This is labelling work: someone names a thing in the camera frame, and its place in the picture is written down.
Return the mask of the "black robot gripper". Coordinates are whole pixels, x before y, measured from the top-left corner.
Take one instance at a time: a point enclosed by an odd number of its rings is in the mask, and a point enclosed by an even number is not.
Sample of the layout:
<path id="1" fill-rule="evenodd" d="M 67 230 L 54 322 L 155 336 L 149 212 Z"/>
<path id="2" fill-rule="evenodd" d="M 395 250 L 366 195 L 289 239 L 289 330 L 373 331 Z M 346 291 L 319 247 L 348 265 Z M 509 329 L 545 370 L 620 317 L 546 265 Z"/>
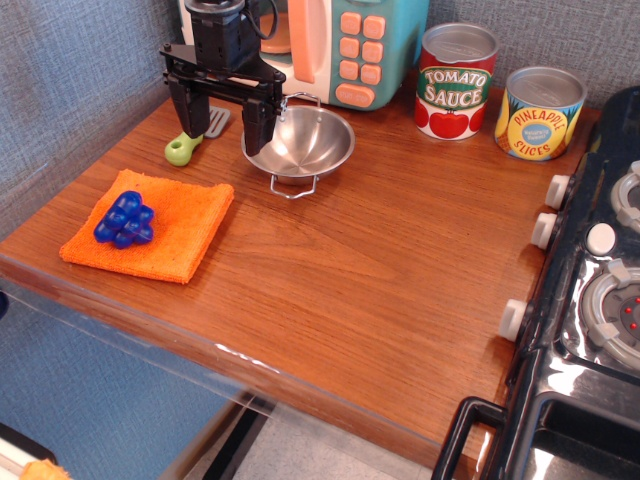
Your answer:
<path id="1" fill-rule="evenodd" d="M 203 135 L 209 127 L 209 98 L 243 104 L 245 150 L 257 155 L 273 138 L 286 76 L 260 56 L 261 42 L 276 33 L 260 28 L 258 1 L 186 1 L 191 44 L 161 48 L 167 81 L 183 131 Z"/>

